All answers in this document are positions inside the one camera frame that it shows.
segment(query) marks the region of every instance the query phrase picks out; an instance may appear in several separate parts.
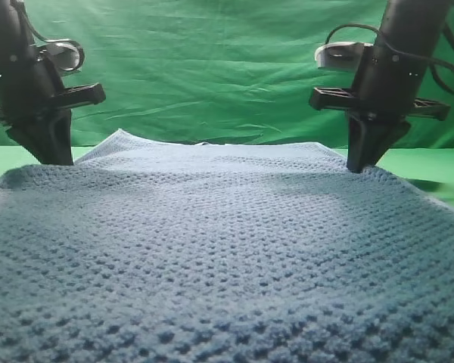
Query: green backdrop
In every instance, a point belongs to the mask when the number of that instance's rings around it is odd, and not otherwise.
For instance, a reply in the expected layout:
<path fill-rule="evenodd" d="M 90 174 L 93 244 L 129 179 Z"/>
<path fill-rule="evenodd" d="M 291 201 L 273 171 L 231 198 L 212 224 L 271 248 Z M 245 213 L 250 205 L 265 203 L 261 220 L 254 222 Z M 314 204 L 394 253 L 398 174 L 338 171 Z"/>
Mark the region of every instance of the green backdrop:
<path fill-rule="evenodd" d="M 353 75 L 316 69 L 313 53 L 341 23 L 378 26 L 385 0 L 26 0 L 36 28 L 86 50 L 68 85 L 101 82 L 107 101 L 74 111 L 73 143 L 121 128 L 159 141 L 347 144 L 343 114 L 317 112 L 315 85 Z M 454 29 L 454 11 L 450 15 Z M 366 30 L 336 40 L 372 42 Z M 435 54 L 454 62 L 441 41 Z M 442 72 L 454 87 L 454 76 Z M 454 147 L 454 97 L 428 76 L 422 97 L 452 106 L 446 122 L 415 119 L 397 147 Z M 0 126 L 0 145 L 12 144 Z"/>

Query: black cable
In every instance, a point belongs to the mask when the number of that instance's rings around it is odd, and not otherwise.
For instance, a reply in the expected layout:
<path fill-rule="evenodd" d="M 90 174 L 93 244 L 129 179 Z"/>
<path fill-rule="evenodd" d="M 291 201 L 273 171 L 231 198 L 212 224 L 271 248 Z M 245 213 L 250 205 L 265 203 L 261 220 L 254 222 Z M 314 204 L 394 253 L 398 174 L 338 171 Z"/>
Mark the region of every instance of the black cable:
<path fill-rule="evenodd" d="M 451 48 L 454 51 L 454 33 L 452 32 L 451 28 L 446 24 L 443 29 L 443 35 L 446 38 L 447 42 L 451 46 Z M 431 64 L 429 66 L 429 69 L 431 70 L 432 73 L 432 78 L 434 78 L 434 81 L 437 83 L 439 87 L 441 87 L 444 91 L 449 92 L 451 95 L 454 95 L 454 88 L 451 88 L 445 83 L 439 76 L 439 73 L 437 72 L 436 67 Z"/>
<path fill-rule="evenodd" d="M 437 72 L 436 67 L 433 64 L 429 65 L 429 70 L 431 71 L 432 78 L 434 78 L 434 81 L 437 83 L 439 87 L 441 87 L 444 91 L 450 93 L 451 95 L 454 95 L 454 88 L 451 88 L 445 83 L 439 76 L 439 73 Z"/>
<path fill-rule="evenodd" d="M 33 26 L 32 22 L 30 21 L 29 19 L 29 16 L 27 15 L 27 13 L 22 9 L 22 7 L 16 3 L 16 2 L 11 2 L 12 6 L 14 6 L 15 10 L 17 11 L 17 13 L 19 14 L 19 16 L 21 16 L 21 18 L 23 19 L 23 21 L 25 21 L 25 24 L 27 25 L 27 27 L 29 28 L 30 32 L 39 40 L 43 41 L 44 43 L 49 43 L 49 44 L 60 44 L 60 43 L 67 43 L 69 45 L 72 45 L 73 48 L 75 48 L 77 50 L 77 53 L 79 55 L 79 62 L 77 62 L 77 65 L 74 67 L 74 68 L 70 68 L 70 69 L 64 69 L 64 68 L 61 68 L 63 71 L 65 72 L 73 72 L 73 71 L 76 71 L 78 70 L 80 67 L 82 67 L 82 65 L 84 64 L 84 60 L 86 58 L 85 54 L 84 54 L 84 49 L 82 48 L 82 46 L 76 42 L 75 40 L 72 40 L 72 39 L 48 39 L 46 37 L 44 37 L 41 33 L 39 33 L 37 31 L 37 29 Z"/>
<path fill-rule="evenodd" d="M 419 60 L 419 61 L 428 62 L 430 65 L 441 66 L 441 67 L 447 68 L 448 70 L 450 70 L 450 71 L 452 71 L 454 73 L 454 64 L 451 64 L 451 63 L 446 62 L 446 61 L 441 60 L 441 59 L 437 59 L 437 58 L 433 58 L 433 57 L 425 57 L 425 56 L 422 56 L 422 55 L 407 53 L 407 52 L 399 51 L 399 50 L 395 49 L 394 47 L 392 47 L 390 45 L 390 43 L 387 42 L 384 34 L 379 29 L 377 29 L 375 26 L 371 26 L 371 25 L 357 24 L 357 23 L 348 23 L 348 24 L 343 24 L 343 25 L 337 26 L 336 28 L 334 28 L 328 34 L 328 37 L 326 38 L 325 44 L 328 44 L 330 42 L 330 40 L 331 40 L 331 37 L 338 30 L 343 29 L 343 28 L 361 28 L 361 29 L 371 30 L 372 32 L 376 33 L 381 38 L 381 40 L 385 43 L 387 48 L 389 48 L 393 53 L 396 53 L 398 55 L 402 55 L 404 57 L 409 57 L 409 58 L 412 58 L 412 59 L 416 59 L 416 60 Z"/>

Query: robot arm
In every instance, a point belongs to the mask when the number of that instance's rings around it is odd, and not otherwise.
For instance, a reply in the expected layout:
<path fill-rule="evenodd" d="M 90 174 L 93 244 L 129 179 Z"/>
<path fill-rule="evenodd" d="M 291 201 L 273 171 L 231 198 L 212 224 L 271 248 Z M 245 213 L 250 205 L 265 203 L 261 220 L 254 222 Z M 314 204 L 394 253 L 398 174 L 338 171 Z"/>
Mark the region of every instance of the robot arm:
<path fill-rule="evenodd" d="M 22 0 L 0 0 L 0 123 L 41 163 L 72 165 L 71 109 L 105 99 L 98 83 L 64 86 L 61 77 L 78 71 L 84 57 L 73 40 L 41 36 Z"/>
<path fill-rule="evenodd" d="M 334 29 L 316 51 L 320 68 L 355 71 L 350 88 L 315 88 L 309 100 L 316 110 L 343 110 L 349 125 L 347 168 L 361 172 L 375 165 L 410 129 L 407 116 L 444 120 L 449 106 L 417 98 L 430 69 L 434 80 L 454 94 L 435 66 L 454 65 L 432 58 L 442 34 L 454 48 L 446 18 L 454 0 L 388 0 L 380 29 L 347 24 Z M 332 35 L 355 26 L 377 33 L 375 43 L 338 42 Z"/>

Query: textured fabric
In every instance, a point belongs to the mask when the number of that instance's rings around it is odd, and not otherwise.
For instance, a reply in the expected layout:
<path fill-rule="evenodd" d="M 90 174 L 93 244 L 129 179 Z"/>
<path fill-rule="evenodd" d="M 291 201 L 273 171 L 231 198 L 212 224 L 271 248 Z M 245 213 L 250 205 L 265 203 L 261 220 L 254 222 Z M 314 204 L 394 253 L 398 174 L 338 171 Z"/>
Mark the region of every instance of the textured fabric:
<path fill-rule="evenodd" d="M 117 132 L 0 180 L 0 362 L 454 362 L 454 212 L 319 144 Z"/>

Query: green table surface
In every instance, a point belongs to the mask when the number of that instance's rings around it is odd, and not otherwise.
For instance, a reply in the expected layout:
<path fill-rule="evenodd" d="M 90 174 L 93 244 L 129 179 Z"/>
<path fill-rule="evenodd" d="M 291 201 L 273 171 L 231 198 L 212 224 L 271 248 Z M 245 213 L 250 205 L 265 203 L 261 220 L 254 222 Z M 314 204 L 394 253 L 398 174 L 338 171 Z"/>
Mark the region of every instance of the green table surface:
<path fill-rule="evenodd" d="M 74 158 L 91 149 L 75 147 Z M 337 152 L 347 154 L 346 150 Z M 0 175 L 32 163 L 36 163 L 35 159 L 22 147 L 0 146 Z M 454 207 L 454 149 L 393 149 L 378 165 Z"/>

